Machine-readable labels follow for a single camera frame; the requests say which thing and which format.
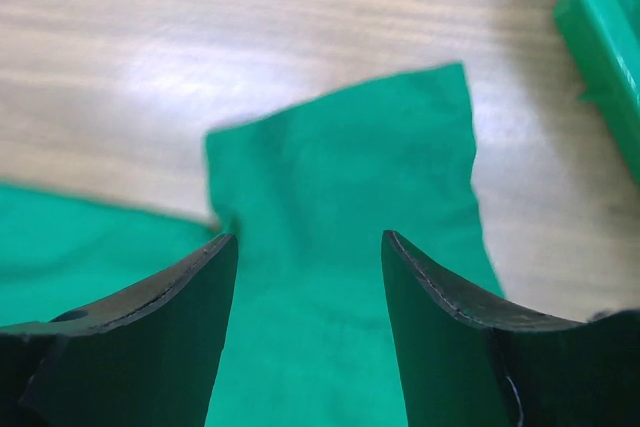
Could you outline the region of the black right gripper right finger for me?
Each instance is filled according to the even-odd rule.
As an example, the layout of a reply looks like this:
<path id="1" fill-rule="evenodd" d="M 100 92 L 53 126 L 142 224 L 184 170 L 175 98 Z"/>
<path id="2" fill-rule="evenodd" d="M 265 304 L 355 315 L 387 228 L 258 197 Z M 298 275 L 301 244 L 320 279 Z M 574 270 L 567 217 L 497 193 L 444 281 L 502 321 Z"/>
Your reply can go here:
<path id="1" fill-rule="evenodd" d="M 386 302 L 412 426 L 635 426 L 639 313 L 588 322 L 503 299 L 394 231 Z"/>

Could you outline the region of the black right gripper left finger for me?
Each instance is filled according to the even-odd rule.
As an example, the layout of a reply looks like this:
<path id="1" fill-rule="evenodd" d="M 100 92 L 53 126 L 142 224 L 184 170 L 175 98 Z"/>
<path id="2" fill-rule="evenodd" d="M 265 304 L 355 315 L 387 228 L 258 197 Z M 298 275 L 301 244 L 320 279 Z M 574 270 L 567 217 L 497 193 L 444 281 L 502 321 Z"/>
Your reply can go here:
<path id="1" fill-rule="evenodd" d="M 49 322 L 2 327 L 2 425 L 204 425 L 237 262 L 236 237 L 221 235 Z"/>

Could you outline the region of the green t shirt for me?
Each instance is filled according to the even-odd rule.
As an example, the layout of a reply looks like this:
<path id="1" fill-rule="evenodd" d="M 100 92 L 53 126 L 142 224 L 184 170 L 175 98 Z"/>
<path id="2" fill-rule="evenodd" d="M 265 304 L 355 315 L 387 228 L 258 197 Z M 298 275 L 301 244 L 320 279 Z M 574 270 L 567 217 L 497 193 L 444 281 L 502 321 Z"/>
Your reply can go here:
<path id="1" fill-rule="evenodd" d="M 493 292 L 462 65 L 362 83 L 205 140 L 239 243 L 210 426 L 403 426 L 381 271 L 394 230 Z M 201 224 L 1 188 L 1 321 L 46 321 L 212 238 Z"/>

